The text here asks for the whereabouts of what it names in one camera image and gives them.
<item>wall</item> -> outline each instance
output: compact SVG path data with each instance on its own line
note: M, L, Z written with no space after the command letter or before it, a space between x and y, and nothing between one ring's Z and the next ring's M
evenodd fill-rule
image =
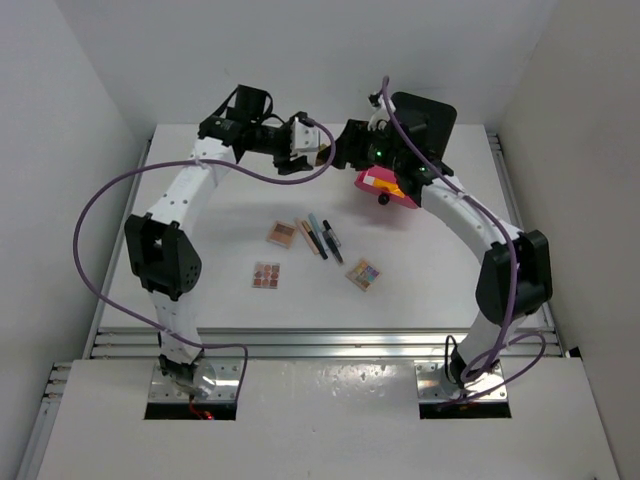
M76 217L142 145L53 0L3 2L0 44L0 478L9 479L52 362L82 354L95 309L71 258ZM96 208L83 236L98 282L125 188Z
M500 128L526 223L551 242L552 308L579 345L625 478L640 471L640 4L561 0Z
M370 114L394 89L495 127L557 0L56 0L136 131L198 123L237 83L276 111Z

